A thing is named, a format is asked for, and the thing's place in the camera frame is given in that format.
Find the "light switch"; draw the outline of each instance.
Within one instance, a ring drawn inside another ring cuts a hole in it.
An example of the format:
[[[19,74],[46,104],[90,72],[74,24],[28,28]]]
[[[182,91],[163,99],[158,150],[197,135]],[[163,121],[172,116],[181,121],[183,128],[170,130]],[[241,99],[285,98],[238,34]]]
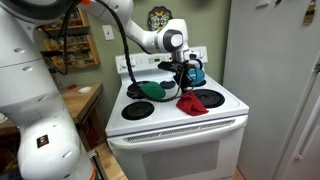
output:
[[[269,3],[270,3],[270,0],[258,0],[256,7],[266,6],[266,5],[269,5]]]
[[[112,27],[110,25],[103,25],[103,32],[106,40],[112,40],[114,39]]]

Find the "oven door handle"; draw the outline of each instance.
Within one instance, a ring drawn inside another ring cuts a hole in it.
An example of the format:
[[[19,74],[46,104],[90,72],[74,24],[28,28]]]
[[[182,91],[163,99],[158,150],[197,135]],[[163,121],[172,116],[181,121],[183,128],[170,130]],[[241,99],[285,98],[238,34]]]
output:
[[[109,144],[111,150],[115,149],[141,149],[145,147],[153,147],[153,146],[174,146],[177,143],[180,145],[188,145],[188,144],[193,144],[194,142],[199,143],[200,141],[202,142],[208,142],[208,141],[213,141],[213,140],[219,140],[223,136],[231,133],[231,131],[244,127],[247,122],[247,118],[239,118],[236,120],[235,124],[237,128],[232,127],[232,126],[224,126],[221,128],[216,128],[216,129],[210,129],[207,131],[200,131],[200,132],[194,132],[191,131],[189,134],[184,134],[181,136],[174,136],[174,137],[160,137],[161,139],[150,139],[150,140],[145,140],[141,142],[127,142],[124,139],[125,138],[116,138],[116,139],[110,139]]]

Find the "red cloth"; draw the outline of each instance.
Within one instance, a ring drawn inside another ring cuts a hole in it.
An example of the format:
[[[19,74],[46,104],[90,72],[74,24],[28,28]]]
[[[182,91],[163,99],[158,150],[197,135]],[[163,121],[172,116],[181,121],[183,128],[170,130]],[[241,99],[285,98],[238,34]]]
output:
[[[191,116],[199,116],[209,112],[193,92],[182,95],[176,106]]]

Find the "teal object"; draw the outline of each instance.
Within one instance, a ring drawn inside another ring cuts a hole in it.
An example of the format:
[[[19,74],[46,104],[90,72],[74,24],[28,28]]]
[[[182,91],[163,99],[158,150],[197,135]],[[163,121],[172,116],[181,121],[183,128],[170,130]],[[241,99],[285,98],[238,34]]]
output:
[[[156,82],[143,84],[140,89],[152,98],[162,99],[166,96],[166,91]]]
[[[190,69],[188,71],[190,78],[192,79],[191,85],[198,85],[204,80],[204,72],[201,69]]]

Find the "floor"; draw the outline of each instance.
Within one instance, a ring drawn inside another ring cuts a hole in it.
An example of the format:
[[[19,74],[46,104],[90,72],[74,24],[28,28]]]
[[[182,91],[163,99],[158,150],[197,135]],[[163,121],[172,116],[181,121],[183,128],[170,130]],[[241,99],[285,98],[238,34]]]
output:
[[[234,173],[233,180],[245,180],[245,178],[242,176],[241,172],[237,169],[236,173]]]

